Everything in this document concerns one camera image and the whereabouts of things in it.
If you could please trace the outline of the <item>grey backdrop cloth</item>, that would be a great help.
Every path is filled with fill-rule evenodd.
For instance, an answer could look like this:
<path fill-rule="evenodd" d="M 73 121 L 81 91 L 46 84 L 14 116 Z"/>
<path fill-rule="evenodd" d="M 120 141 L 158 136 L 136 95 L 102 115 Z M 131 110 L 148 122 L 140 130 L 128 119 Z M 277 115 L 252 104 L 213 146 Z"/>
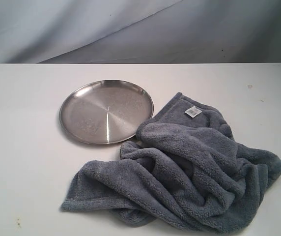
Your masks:
<path fill-rule="evenodd" d="M 0 63 L 281 62 L 281 0 L 0 0 Z"/>

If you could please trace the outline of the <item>round stainless steel plate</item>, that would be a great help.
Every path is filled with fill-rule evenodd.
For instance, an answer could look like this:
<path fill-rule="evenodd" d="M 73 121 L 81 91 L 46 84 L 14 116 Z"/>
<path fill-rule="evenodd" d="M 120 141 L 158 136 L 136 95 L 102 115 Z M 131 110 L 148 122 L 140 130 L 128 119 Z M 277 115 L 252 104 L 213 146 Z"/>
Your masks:
<path fill-rule="evenodd" d="M 125 141 L 153 116 L 152 98 L 122 80 L 96 81 L 72 92 L 59 111 L 62 130 L 77 142 L 108 145 Z"/>

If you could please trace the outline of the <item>grey-blue fleece towel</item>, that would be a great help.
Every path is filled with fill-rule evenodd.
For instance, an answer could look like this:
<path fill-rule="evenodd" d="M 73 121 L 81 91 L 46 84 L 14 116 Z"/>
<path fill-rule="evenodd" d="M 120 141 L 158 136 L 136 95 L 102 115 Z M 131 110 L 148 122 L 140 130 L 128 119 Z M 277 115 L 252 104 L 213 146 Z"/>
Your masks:
<path fill-rule="evenodd" d="M 160 219 L 186 231 L 233 233 L 255 217 L 281 159 L 234 140 L 215 108 L 177 93 L 124 142 L 115 161 L 90 161 L 60 209 L 108 210 L 132 227 Z"/>

